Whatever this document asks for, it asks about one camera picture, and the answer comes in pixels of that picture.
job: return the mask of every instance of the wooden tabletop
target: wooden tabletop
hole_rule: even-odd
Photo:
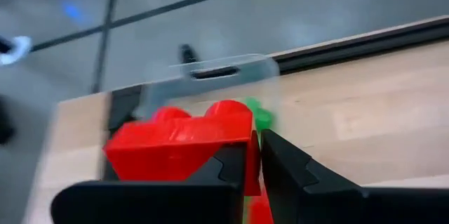
[[[449,187],[449,41],[280,77],[277,131],[361,185]],[[101,178],[111,93],[60,103],[26,223],[63,188]]]

